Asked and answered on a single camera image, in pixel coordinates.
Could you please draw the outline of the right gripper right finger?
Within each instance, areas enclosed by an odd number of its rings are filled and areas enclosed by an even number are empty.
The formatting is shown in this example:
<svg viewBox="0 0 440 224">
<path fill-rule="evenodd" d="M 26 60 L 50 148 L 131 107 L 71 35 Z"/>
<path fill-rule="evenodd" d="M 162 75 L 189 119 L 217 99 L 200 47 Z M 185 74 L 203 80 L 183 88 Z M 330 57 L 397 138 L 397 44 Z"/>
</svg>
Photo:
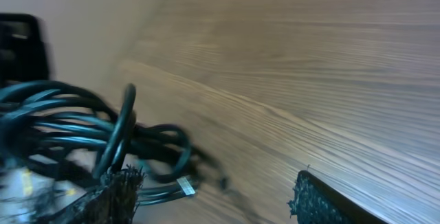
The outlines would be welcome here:
<svg viewBox="0 0 440 224">
<path fill-rule="evenodd" d="M 386 224 L 307 170 L 301 170 L 287 204 L 298 224 Z"/>
</svg>

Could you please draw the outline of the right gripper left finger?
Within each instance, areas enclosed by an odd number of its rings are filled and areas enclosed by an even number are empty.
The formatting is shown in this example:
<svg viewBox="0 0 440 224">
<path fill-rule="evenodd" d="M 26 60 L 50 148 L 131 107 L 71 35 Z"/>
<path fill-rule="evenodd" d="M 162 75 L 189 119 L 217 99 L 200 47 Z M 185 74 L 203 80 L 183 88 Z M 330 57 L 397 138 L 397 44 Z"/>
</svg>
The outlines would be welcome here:
<svg viewBox="0 0 440 224">
<path fill-rule="evenodd" d="M 128 167 L 106 173 L 99 184 L 67 207 L 53 214 L 37 210 L 37 224 L 131 224 L 137 207 L 137 191 L 144 175 Z"/>
</svg>

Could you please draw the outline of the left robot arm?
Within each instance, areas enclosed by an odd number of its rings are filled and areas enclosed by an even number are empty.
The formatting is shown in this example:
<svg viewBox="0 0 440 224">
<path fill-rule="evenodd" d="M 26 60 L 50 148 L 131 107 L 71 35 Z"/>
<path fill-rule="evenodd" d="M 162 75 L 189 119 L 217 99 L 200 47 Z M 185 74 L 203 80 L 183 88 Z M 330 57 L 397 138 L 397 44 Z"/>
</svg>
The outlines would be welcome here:
<svg viewBox="0 0 440 224">
<path fill-rule="evenodd" d="M 1 14 L 1 87 L 50 79 L 50 64 L 40 19 L 31 14 Z"/>
</svg>

